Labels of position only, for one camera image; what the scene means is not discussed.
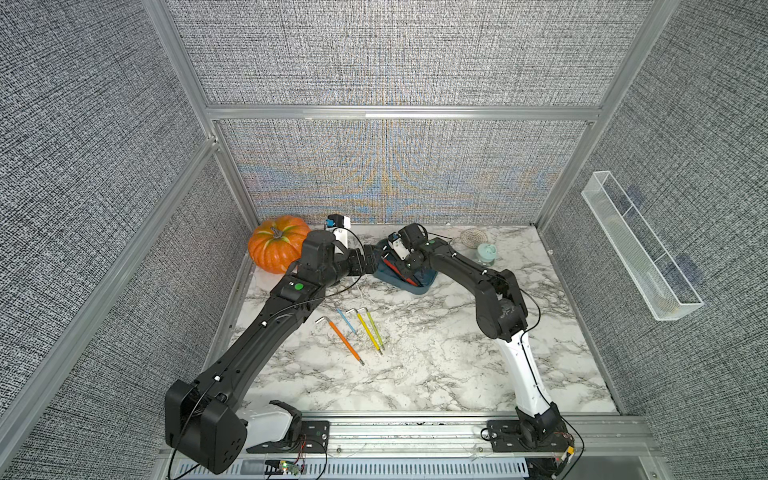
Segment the yellow handled hex key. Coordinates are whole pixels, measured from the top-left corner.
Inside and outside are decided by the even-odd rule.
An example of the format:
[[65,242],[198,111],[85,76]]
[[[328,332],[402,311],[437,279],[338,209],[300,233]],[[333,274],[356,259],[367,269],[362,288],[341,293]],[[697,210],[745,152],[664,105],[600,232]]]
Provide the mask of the yellow handled hex key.
[[371,328],[368,326],[368,324],[366,323],[366,321],[363,319],[363,317],[362,317],[361,313],[360,313],[360,312],[359,312],[357,309],[352,309],[352,311],[353,311],[353,313],[355,314],[355,316],[357,317],[357,319],[358,319],[358,321],[360,322],[361,326],[363,327],[363,329],[364,329],[364,331],[365,331],[366,335],[368,336],[369,340],[370,340],[370,341],[371,341],[371,343],[373,344],[373,346],[374,346],[374,348],[375,348],[376,352],[377,352],[379,355],[382,355],[382,356],[383,356],[383,351],[382,351],[382,348],[381,348],[381,346],[379,345],[379,342],[377,341],[377,338],[376,338],[376,337],[375,337],[375,335],[373,334],[373,331],[372,331],[372,330],[371,330]]

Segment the lime green handled hex key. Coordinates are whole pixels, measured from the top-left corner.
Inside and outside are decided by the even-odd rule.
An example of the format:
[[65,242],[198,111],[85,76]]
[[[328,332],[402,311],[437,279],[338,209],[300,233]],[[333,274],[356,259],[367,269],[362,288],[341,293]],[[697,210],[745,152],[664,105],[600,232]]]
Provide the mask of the lime green handled hex key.
[[378,327],[373,319],[371,312],[366,307],[364,307],[363,310],[365,312],[366,317],[368,318],[368,322],[370,323],[370,326],[373,328],[373,333],[378,344],[378,350],[383,355],[385,347],[384,347],[383,339],[378,330]]

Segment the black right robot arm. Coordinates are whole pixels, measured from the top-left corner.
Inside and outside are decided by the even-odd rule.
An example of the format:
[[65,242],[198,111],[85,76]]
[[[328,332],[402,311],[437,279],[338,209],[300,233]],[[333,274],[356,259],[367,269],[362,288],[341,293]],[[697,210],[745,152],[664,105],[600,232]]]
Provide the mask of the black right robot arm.
[[528,339],[528,308],[511,271],[475,262],[444,239],[429,237],[417,223],[387,237],[381,260],[411,286],[419,284],[419,272],[432,270],[473,294],[478,328],[497,343],[512,376],[519,436],[528,447],[567,430],[559,408],[542,385]]

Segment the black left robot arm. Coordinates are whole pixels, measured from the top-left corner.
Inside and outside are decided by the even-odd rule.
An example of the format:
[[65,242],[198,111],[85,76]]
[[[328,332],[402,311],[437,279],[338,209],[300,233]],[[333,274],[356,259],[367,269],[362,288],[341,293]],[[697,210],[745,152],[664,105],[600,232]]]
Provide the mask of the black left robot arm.
[[311,231],[246,331],[192,382],[177,380],[168,389],[166,444],[212,473],[224,472],[245,446],[248,422],[237,411],[256,376],[329,296],[328,287],[376,268],[373,245],[347,248],[330,231]]

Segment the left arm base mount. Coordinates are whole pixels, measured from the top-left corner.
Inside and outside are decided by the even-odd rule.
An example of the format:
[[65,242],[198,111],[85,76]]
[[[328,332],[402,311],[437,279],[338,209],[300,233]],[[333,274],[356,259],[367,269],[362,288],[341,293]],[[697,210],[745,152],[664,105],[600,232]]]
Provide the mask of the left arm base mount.
[[296,407],[272,400],[248,420],[245,451],[249,454],[326,453],[329,421],[305,420]]

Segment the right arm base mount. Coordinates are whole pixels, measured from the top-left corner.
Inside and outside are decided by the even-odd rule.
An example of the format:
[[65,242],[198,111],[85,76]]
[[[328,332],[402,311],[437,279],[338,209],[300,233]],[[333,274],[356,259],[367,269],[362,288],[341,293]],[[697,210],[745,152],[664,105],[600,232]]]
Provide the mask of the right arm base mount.
[[516,418],[488,420],[481,431],[495,453],[555,452],[564,453],[574,445],[557,409],[530,416],[516,410]]

